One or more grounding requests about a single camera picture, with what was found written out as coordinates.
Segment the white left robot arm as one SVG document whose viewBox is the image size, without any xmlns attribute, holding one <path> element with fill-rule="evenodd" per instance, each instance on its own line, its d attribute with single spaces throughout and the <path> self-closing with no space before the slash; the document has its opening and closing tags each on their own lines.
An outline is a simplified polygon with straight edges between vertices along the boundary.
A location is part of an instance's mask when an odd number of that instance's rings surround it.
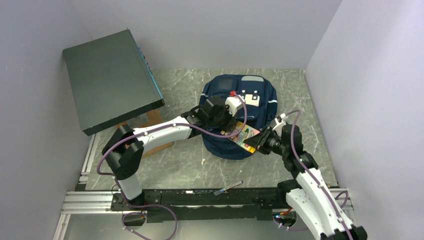
<svg viewBox="0 0 424 240">
<path fill-rule="evenodd" d="M 233 128 L 239 110 L 247 113 L 243 97 L 235 93 L 226 99 L 219 96 L 208 98 L 203 104 L 165 123 L 142 128 L 131 128 L 127 124 L 120 126 L 103 148 L 101 161 L 111 169 L 110 175 L 123 192 L 124 204 L 137 210 L 144 203 L 144 192 L 136 172 L 146 152 L 200 134 L 222 138 L 223 135 L 212 130 Z"/>
</svg>

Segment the navy blue student backpack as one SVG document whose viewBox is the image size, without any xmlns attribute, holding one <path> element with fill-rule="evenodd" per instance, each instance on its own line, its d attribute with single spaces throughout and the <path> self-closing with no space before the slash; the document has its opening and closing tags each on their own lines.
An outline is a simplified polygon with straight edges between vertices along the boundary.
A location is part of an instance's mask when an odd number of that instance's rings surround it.
<svg viewBox="0 0 424 240">
<path fill-rule="evenodd" d="M 256 151 L 245 144 L 244 139 L 259 133 L 277 116 L 277 91 L 269 80 L 260 75 L 222 74 L 205 84 L 199 104 L 203 105 L 211 97 L 220 97 L 227 103 L 232 92 L 239 96 L 233 97 L 239 104 L 234 131 L 237 132 L 246 120 L 242 132 L 232 138 L 218 138 L 203 133 L 202 140 L 206 150 L 214 156 L 243 160 Z"/>
</svg>

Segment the yellow crayon box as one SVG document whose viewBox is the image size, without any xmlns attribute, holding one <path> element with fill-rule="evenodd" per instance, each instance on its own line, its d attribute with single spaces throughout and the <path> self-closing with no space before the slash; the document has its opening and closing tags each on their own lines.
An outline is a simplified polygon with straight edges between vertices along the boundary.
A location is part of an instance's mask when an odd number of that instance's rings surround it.
<svg viewBox="0 0 424 240">
<path fill-rule="evenodd" d="M 247 125 L 247 124 L 243 128 L 242 128 L 242 126 L 243 126 L 243 122 L 238 121 L 235 126 L 233 126 L 229 129 L 229 131 L 223 131 L 222 130 L 220 132 L 220 134 L 221 135 L 232 135 L 236 132 L 239 132 L 238 135 L 230 137 L 229 140 L 234 142 L 236 145 L 238 145 L 239 147 L 241 147 L 245 151 L 253 154 L 256 151 L 256 149 L 253 146 L 250 146 L 250 145 L 244 143 L 244 140 L 259 134 L 260 131 L 249 126 L 249 125 Z"/>
</svg>

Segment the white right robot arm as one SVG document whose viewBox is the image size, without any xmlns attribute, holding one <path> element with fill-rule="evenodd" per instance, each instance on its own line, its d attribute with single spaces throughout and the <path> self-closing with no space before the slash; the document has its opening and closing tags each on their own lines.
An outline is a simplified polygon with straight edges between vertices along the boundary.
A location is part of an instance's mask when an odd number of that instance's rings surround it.
<svg viewBox="0 0 424 240">
<path fill-rule="evenodd" d="M 297 125 L 286 124 L 281 133 L 270 126 L 244 140 L 248 146 L 268 155 L 280 155 L 284 167 L 293 176 L 279 182 L 276 193 L 258 196 L 257 203 L 275 201 L 282 208 L 292 208 L 316 240 L 366 240 L 364 227 L 356 226 L 345 214 L 325 184 L 313 156 L 304 150 L 302 133 Z"/>
</svg>

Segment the blue pen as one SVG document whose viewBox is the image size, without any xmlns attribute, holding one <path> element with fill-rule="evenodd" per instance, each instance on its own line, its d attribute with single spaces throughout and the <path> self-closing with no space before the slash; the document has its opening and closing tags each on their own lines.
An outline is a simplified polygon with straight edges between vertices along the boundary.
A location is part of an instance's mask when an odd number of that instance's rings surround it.
<svg viewBox="0 0 424 240">
<path fill-rule="evenodd" d="M 235 183 L 233 183 L 233 184 L 230 184 L 230 185 L 228 185 L 228 186 L 226 186 L 226 187 L 223 187 L 223 188 L 221 188 L 221 189 L 219 189 L 219 190 L 215 191 L 213 194 L 214 194 L 215 196 L 218 196 L 218 195 L 220 195 L 220 194 L 222 194 L 222 193 L 226 192 L 227 190 L 230 190 L 230 189 L 232 189 L 232 188 L 234 188 L 234 187 L 236 187 L 236 186 L 239 186 L 239 185 L 241 185 L 241 184 L 243 184 L 243 181 L 242 181 L 242 180 L 237 181 L 237 182 L 235 182 Z"/>
</svg>

